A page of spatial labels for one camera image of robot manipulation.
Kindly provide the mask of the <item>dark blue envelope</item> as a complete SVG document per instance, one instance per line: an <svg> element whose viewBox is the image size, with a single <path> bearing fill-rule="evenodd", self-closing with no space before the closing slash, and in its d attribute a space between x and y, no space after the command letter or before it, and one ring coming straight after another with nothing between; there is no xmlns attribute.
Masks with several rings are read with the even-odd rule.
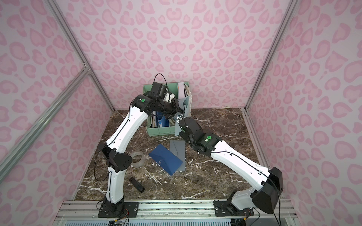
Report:
<svg viewBox="0 0 362 226"><path fill-rule="evenodd" d="M170 176L172 176L182 165L183 161L171 153L162 144L159 144L149 156L162 167Z"/></svg>

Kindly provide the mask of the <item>light teal envelope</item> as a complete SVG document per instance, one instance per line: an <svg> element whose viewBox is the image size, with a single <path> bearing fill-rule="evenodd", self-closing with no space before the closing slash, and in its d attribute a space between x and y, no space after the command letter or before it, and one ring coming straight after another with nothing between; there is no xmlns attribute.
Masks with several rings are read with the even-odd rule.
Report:
<svg viewBox="0 0 362 226"><path fill-rule="evenodd" d="M191 105L192 105L192 95L188 95L185 98L179 100L179 107L181 110L174 115L175 119L175 130L174 135L179 136L179 133L182 131L179 125L181 119L186 117L191 117Z"/></svg>

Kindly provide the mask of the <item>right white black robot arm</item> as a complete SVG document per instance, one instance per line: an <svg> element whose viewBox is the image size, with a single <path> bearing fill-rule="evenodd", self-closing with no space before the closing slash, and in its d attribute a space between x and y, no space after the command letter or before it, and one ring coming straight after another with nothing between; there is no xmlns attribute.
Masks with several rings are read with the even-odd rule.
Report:
<svg viewBox="0 0 362 226"><path fill-rule="evenodd" d="M218 135L205 133L191 117L179 120L179 135L191 149L217 160L245 179L252 189L237 191L231 196L231 206L243 210L256 207L267 214L273 214L283 191L282 172L276 167L269 169L255 163L234 150Z"/></svg>

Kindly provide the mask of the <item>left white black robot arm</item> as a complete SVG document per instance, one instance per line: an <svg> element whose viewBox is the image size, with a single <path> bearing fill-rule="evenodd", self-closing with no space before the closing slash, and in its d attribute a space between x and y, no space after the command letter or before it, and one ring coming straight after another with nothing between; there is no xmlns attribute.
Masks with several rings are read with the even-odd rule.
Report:
<svg viewBox="0 0 362 226"><path fill-rule="evenodd" d="M126 148L141 124L152 114L160 112L165 118L172 118L181 112L179 100L166 97L138 95L130 104L129 112L116 132L106 141L102 153L107 160L108 186L105 198L111 204L123 200L123 184L131 157Z"/></svg>

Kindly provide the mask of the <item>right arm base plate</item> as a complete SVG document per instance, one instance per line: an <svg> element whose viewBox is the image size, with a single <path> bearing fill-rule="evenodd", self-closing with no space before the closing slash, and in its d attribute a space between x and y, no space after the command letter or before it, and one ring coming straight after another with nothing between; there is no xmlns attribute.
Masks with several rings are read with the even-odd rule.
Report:
<svg viewBox="0 0 362 226"><path fill-rule="evenodd" d="M250 217L254 216L253 208L239 210L229 201L214 200L213 206L217 217Z"/></svg>

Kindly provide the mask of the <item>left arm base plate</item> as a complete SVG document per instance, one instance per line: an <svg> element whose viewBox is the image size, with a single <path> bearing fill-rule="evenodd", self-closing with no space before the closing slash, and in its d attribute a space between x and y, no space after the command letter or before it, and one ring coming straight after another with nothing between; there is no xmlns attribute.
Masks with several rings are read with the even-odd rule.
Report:
<svg viewBox="0 0 362 226"><path fill-rule="evenodd" d="M98 218L137 217L139 202L120 202L114 204L105 199L100 207Z"/></svg>

